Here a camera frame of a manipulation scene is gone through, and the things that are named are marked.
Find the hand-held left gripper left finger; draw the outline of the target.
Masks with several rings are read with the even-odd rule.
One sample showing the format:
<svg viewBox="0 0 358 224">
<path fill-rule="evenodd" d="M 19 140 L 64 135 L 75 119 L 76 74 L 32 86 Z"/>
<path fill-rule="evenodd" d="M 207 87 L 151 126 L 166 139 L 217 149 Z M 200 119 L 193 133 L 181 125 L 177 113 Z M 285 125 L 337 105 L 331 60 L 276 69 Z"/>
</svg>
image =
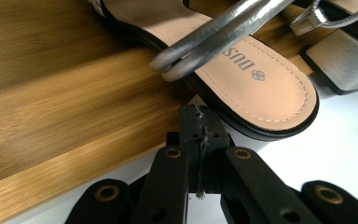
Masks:
<svg viewBox="0 0 358 224">
<path fill-rule="evenodd" d="M 197 187 L 202 112 L 199 105 L 180 109 L 176 145 L 166 143 L 153 160 L 131 224 L 186 224 L 188 192 Z"/>
</svg>

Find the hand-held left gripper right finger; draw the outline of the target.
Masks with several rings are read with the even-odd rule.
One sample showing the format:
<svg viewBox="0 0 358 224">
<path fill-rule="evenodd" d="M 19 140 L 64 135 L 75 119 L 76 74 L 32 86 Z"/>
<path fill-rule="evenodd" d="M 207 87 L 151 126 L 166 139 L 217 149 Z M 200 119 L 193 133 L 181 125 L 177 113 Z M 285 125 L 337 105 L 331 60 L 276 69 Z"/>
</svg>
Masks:
<svg viewBox="0 0 358 224">
<path fill-rule="evenodd" d="M 228 224 L 320 224 L 256 152 L 233 144 L 209 108 L 202 110 L 202 130 L 208 141 L 203 184 L 221 195 Z"/>
</svg>

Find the silver strap sandal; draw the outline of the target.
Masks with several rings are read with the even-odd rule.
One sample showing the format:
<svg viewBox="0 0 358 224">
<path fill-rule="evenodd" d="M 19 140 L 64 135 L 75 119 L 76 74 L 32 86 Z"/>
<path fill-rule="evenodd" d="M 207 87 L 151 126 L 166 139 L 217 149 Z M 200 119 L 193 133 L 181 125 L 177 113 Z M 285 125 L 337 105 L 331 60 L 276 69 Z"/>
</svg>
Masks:
<svg viewBox="0 0 358 224">
<path fill-rule="evenodd" d="M 211 18 L 190 0 L 89 0 L 109 26 L 163 50 Z M 304 131 L 319 99 L 309 78 L 257 39 L 246 36 L 184 78 L 232 128 L 275 141 Z"/>
<path fill-rule="evenodd" d="M 337 94 L 358 91 L 358 0 L 295 0 L 303 7 L 290 24 L 296 35 L 332 33 L 305 51 L 305 60 Z"/>
</svg>

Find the wooden tray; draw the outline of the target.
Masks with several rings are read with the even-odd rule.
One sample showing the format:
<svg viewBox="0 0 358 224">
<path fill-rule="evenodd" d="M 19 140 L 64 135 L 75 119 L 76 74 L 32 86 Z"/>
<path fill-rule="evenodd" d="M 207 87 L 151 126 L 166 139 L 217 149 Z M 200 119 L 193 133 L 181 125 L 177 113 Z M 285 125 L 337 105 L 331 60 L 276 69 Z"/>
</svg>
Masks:
<svg viewBox="0 0 358 224">
<path fill-rule="evenodd" d="M 231 0 L 190 0 L 210 18 Z M 89 0 L 0 0 L 0 223 L 160 145 L 197 95 Z"/>
</svg>

